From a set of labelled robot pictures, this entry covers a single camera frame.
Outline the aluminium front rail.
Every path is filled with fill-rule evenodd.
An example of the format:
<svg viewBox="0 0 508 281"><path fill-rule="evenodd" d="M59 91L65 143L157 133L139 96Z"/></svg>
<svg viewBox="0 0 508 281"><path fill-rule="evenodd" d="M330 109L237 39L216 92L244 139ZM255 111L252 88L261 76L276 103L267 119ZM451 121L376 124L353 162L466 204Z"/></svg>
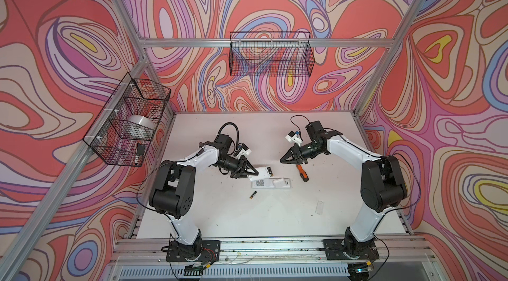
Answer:
<svg viewBox="0 0 508 281"><path fill-rule="evenodd" d="M446 280L424 237L380 236L369 253L347 259L337 236L204 239L200 258L170 253L166 239L116 246L104 280Z"/></svg>

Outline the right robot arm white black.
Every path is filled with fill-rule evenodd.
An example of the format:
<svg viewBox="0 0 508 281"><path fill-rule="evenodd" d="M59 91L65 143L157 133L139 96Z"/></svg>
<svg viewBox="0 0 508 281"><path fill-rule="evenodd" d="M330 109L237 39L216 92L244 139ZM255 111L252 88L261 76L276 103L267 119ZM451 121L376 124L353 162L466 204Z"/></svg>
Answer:
<svg viewBox="0 0 508 281"><path fill-rule="evenodd" d="M363 205L349 226L340 246L343 254L358 259L361 252L375 245L375 232L384 217L396 210L408 191L399 160L379 155L347 139L343 133L324 128L320 121L306 126L310 142L294 143L280 158L282 164L301 165L320 154L336 155L361 172L360 194Z"/></svg>

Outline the orange handled screwdriver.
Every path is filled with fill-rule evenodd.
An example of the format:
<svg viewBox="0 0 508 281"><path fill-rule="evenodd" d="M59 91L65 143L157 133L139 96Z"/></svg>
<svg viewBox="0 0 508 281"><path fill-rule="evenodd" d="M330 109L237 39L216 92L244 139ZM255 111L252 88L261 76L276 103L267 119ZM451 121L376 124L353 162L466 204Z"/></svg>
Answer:
<svg viewBox="0 0 508 281"><path fill-rule="evenodd" d="M310 179L309 179L309 176L307 174L307 172L303 169L303 167L301 165L297 165L296 166L297 169L298 169L298 172L299 172L299 175L300 175L300 178L306 183L308 182Z"/></svg>

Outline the white tape roll in basket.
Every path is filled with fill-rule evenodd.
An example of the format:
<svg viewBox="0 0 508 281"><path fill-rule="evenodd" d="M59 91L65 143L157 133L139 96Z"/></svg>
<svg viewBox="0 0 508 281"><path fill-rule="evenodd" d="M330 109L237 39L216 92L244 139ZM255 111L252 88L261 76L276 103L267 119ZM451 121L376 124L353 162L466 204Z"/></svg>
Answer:
<svg viewBox="0 0 508 281"><path fill-rule="evenodd" d="M148 117L141 115L130 116L125 125L126 133L137 140L150 140L155 129L155 123Z"/></svg>

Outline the small black item in basket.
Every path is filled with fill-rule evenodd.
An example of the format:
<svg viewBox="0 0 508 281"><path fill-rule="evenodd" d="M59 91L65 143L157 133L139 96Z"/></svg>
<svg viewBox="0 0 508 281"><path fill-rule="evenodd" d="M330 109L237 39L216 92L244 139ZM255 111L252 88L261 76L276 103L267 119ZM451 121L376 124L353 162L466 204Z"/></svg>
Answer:
<svg viewBox="0 0 508 281"><path fill-rule="evenodd" d="M145 152L146 152L146 145L142 144L140 142L137 143L136 144L136 158L142 158L142 157L144 157Z"/></svg>

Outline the white battery cover plate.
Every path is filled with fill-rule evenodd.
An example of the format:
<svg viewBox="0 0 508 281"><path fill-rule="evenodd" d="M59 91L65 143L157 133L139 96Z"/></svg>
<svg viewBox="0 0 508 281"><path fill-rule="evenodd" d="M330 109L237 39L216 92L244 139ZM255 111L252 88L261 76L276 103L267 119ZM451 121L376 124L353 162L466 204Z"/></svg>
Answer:
<svg viewBox="0 0 508 281"><path fill-rule="evenodd" d="M263 179L269 179L273 176L272 169L269 166L256 167L255 170L257 171L257 175L249 175L247 177L250 181L260 181Z"/></svg>

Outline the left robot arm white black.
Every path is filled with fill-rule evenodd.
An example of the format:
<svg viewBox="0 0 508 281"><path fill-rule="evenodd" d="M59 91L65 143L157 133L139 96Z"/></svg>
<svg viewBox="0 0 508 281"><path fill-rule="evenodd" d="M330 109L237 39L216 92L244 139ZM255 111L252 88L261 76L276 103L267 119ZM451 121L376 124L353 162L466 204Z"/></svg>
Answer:
<svg viewBox="0 0 508 281"><path fill-rule="evenodd" d="M232 144L231 137L219 133L214 141L199 144L198 150L190 156L179 161L165 160L157 170L149 205L155 212L169 218L175 232L171 238L181 250L190 251L194 256L202 250L202 233L184 216L193 204L198 173L216 167L228 172L233 179L259 175L247 159L250 148L240 143L231 154Z"/></svg>

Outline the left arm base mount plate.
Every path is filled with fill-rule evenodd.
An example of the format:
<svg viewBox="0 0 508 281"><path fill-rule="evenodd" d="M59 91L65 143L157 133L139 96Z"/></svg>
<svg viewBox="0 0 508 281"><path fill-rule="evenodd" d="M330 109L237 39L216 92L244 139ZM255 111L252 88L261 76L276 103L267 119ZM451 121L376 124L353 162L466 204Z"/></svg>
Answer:
<svg viewBox="0 0 508 281"><path fill-rule="evenodd" d="M171 240L163 247L167 262L215 262L220 259L221 241L218 239L197 241L193 245L183 245Z"/></svg>

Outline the white remote control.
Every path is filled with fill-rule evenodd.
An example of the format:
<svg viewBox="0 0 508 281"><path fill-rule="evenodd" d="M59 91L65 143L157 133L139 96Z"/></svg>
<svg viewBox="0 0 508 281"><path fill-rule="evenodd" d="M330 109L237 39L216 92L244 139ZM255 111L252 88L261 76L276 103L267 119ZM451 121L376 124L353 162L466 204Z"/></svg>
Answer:
<svg viewBox="0 0 508 281"><path fill-rule="evenodd" d="M275 187L273 184L274 179L279 179L279 178L269 178L269 179L263 179L260 181L254 181L251 183L251 188L253 188L253 189L276 189L276 190L291 189L291 180L290 179L286 179L290 183L287 187Z"/></svg>

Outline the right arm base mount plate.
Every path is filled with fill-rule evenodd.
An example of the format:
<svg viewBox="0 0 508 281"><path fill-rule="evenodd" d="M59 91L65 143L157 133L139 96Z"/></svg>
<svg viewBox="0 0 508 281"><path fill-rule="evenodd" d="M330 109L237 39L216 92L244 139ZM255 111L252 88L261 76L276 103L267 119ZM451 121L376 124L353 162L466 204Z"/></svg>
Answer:
<svg viewBox="0 0 508 281"><path fill-rule="evenodd" d="M324 239L320 248L327 260L376 261L380 258L374 239L358 242L352 237Z"/></svg>

